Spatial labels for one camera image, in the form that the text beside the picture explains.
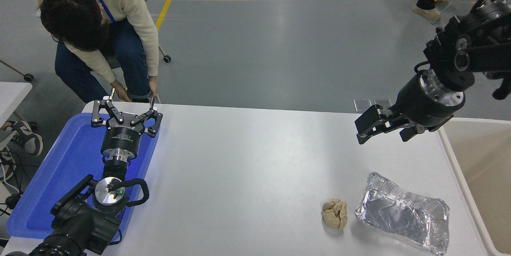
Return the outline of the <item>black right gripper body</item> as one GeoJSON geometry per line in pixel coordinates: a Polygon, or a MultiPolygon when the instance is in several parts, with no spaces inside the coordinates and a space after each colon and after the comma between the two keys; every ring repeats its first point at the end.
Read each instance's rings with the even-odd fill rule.
{"type": "Polygon", "coordinates": [[[391,108],[425,127],[443,123],[465,104],[465,94],[443,85],[434,73],[417,73],[400,90],[391,108]]]}

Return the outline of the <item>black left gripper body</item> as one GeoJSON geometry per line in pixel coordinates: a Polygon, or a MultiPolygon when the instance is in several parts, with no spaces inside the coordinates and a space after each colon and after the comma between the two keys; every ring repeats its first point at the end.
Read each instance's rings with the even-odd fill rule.
{"type": "Polygon", "coordinates": [[[113,150],[126,150],[130,154],[138,154],[141,143],[142,132],[145,127],[139,123],[135,127],[130,123],[135,119],[136,114],[122,112],[122,124],[118,123],[114,117],[107,121],[106,134],[101,147],[102,154],[110,154],[113,150]]]}

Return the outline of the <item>seated person's right hand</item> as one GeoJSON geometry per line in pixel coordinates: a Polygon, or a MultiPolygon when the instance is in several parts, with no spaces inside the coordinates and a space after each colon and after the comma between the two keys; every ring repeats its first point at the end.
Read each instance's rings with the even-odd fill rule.
{"type": "Polygon", "coordinates": [[[110,83],[110,85],[111,87],[113,87],[113,89],[115,89],[115,93],[117,94],[117,97],[121,101],[132,102],[132,99],[128,96],[127,91],[121,82],[115,79],[113,82],[110,83]]]}

